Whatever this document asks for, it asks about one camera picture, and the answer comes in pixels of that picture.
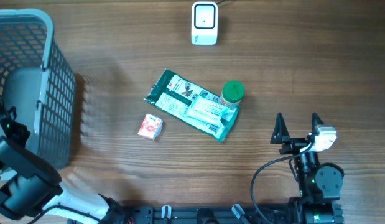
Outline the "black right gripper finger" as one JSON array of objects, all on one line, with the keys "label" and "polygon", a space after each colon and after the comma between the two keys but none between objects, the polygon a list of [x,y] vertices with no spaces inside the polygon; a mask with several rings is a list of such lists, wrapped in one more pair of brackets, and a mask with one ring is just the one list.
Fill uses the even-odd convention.
[{"label": "black right gripper finger", "polygon": [[290,141],[290,135],[287,130],[282,113],[278,113],[276,116],[276,123],[273,134],[271,135],[271,144],[284,144]]},{"label": "black right gripper finger", "polygon": [[324,122],[320,119],[317,113],[312,113],[312,133],[317,134],[317,126],[324,125]]}]

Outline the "green lid jar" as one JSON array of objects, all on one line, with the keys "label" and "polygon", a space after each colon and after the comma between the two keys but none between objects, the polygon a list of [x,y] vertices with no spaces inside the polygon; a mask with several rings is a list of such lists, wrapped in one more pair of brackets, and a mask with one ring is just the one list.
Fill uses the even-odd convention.
[{"label": "green lid jar", "polygon": [[241,100],[245,94],[244,85],[237,81],[228,81],[221,92],[220,103],[231,109],[235,109],[239,106]]}]

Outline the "light green wipes pack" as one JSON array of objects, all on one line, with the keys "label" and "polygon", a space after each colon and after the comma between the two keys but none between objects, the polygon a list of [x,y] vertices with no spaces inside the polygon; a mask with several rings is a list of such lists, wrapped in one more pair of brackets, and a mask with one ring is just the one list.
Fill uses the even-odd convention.
[{"label": "light green wipes pack", "polygon": [[189,106],[187,114],[189,118],[220,127],[222,117],[229,112],[229,107],[198,96]]}]

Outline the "large green 3M package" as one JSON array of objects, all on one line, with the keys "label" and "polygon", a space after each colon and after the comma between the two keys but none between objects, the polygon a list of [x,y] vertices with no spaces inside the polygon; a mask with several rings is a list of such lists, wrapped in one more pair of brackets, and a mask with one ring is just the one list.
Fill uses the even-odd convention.
[{"label": "large green 3M package", "polygon": [[221,119],[220,126],[216,127],[213,124],[188,117],[188,108],[198,96],[215,103],[220,102],[218,95],[184,79],[171,70],[165,70],[144,100],[184,123],[213,136],[217,141],[224,141],[238,117],[240,107],[238,106],[225,114]]}]

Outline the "red tissue pack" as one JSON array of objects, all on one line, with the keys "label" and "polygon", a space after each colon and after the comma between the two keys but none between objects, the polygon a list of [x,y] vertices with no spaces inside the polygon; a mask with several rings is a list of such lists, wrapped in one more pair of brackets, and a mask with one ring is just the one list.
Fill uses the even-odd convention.
[{"label": "red tissue pack", "polygon": [[147,139],[155,140],[162,131],[163,121],[154,115],[146,114],[138,135]]}]

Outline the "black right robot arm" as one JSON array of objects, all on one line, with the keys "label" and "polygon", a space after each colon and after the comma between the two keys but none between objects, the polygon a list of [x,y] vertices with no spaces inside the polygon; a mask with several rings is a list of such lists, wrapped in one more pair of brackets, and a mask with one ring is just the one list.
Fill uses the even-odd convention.
[{"label": "black right robot arm", "polygon": [[292,138],[281,113],[277,114],[271,144],[280,144],[280,154],[290,154],[289,165],[300,189],[299,197],[287,204],[287,223],[344,222],[340,199],[344,171],[334,163],[320,163],[318,154],[329,149],[337,139],[337,131],[326,125],[318,114],[312,114],[312,131],[304,138]]}]

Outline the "white barcode scanner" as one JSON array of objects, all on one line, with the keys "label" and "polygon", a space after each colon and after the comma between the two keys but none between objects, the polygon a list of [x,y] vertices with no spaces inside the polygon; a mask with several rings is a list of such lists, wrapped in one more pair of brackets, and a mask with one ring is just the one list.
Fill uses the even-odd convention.
[{"label": "white barcode scanner", "polygon": [[218,40],[218,5],[211,1],[197,1],[191,8],[191,43],[215,45]]}]

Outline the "grey plastic basket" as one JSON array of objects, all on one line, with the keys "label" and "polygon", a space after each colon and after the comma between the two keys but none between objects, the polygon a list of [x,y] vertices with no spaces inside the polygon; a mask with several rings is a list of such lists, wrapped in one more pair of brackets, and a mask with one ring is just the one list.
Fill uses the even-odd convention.
[{"label": "grey plastic basket", "polygon": [[0,10],[0,98],[27,126],[26,149],[60,170],[70,161],[76,80],[38,9]]}]

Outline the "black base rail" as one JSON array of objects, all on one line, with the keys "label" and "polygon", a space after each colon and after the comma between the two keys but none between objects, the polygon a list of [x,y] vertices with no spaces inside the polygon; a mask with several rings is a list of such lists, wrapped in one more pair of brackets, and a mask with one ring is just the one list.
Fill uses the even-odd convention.
[{"label": "black base rail", "polygon": [[343,224],[343,210],[338,204],[305,204],[297,202],[264,204],[254,207],[235,204],[232,207],[124,207],[122,224],[259,224],[307,223]]}]

